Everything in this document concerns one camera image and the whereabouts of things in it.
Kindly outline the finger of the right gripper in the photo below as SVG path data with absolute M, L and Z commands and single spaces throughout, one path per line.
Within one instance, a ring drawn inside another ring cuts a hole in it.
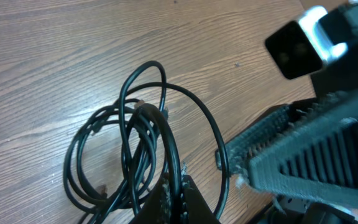
M 326 98 L 247 168 L 258 190 L 358 208 L 358 90 Z
M 276 105 L 258 117 L 254 123 L 225 144 L 229 159 L 230 174 L 241 174 L 252 158 L 270 147 L 278 139 L 285 137 L 296 124 L 306 119 L 308 114 L 321 108 L 317 101 L 295 101 L 290 105 Z M 287 161 L 287 168 L 280 166 L 281 174 L 322 174 L 318 165 L 322 157 L 315 158 L 314 148 L 305 155 L 297 157 L 299 161 Z

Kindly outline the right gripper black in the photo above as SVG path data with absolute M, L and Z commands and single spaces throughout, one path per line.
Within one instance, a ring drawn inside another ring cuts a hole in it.
M 347 50 L 311 76 L 316 96 L 358 89 L 358 2 L 339 5 L 319 23 L 334 45 L 346 44 Z

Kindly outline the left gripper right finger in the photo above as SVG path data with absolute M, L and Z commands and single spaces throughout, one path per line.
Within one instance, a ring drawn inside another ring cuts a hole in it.
M 183 224 L 220 224 L 189 175 L 182 178 L 181 221 Z

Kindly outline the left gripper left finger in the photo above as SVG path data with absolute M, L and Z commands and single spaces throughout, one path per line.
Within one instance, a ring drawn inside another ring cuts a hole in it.
M 155 184 L 140 212 L 130 224 L 170 223 L 172 215 L 172 196 L 168 174 L 164 174 Z

